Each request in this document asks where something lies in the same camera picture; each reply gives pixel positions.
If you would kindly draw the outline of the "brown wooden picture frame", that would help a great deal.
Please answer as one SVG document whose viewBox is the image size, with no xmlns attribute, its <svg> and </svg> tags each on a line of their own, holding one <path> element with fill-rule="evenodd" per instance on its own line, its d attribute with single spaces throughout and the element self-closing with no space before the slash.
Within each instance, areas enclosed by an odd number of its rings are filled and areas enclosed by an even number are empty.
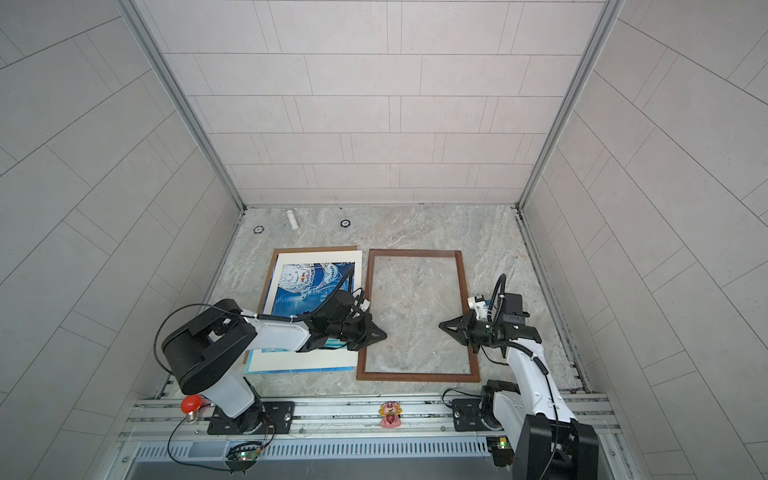
<svg viewBox="0 0 768 480">
<path fill-rule="evenodd" d="M 372 249 L 365 291 L 387 338 L 359 352 L 358 380 L 480 381 L 477 355 L 438 328 L 469 311 L 459 250 Z"/>
</svg>

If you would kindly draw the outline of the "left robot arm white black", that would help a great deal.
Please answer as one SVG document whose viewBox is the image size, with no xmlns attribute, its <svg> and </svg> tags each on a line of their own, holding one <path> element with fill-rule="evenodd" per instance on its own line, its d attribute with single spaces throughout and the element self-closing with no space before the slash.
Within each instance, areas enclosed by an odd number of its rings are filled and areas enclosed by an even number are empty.
<svg viewBox="0 0 768 480">
<path fill-rule="evenodd" d="M 160 346 L 183 394 L 200 395 L 215 406 L 213 434 L 248 434 L 267 425 L 267 412 L 255 388 L 230 371 L 247 351 L 279 349 L 307 353 L 329 339 L 359 351 L 387 334 L 372 320 L 361 294 L 335 290 L 316 309 L 289 317 L 255 314 L 232 299 L 213 305 L 170 333 Z"/>
</svg>

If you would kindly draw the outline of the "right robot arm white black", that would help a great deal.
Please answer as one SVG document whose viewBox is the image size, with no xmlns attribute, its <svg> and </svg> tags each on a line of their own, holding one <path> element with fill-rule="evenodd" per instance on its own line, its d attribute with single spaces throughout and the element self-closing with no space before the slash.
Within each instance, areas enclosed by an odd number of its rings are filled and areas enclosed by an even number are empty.
<svg viewBox="0 0 768 480">
<path fill-rule="evenodd" d="M 597 478 L 598 435 L 560 395 L 521 295 L 471 297 L 468 305 L 469 312 L 440 329 L 473 352 L 500 350 L 514 379 L 490 380 L 480 393 L 449 401 L 455 429 L 495 432 L 489 444 L 494 464 L 511 468 L 516 479 Z"/>
</svg>

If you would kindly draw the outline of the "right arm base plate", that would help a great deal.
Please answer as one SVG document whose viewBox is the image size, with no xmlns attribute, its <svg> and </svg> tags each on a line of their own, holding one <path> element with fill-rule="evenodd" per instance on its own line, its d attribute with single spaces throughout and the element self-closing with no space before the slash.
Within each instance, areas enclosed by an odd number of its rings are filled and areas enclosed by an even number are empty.
<svg viewBox="0 0 768 480">
<path fill-rule="evenodd" d="M 478 398 L 457 398 L 450 401 L 454 428 L 457 432 L 487 432 L 501 429 L 491 409 Z"/>
</svg>

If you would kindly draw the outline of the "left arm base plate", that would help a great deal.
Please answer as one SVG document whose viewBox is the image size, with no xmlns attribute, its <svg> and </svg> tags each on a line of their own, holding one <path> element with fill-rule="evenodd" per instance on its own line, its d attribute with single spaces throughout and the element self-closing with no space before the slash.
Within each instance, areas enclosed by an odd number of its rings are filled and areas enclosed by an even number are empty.
<svg viewBox="0 0 768 480">
<path fill-rule="evenodd" d="M 208 435 L 287 434 L 290 430 L 295 403 L 290 401 L 257 400 L 236 418 L 228 417 L 216 406 L 208 417 Z"/>
</svg>

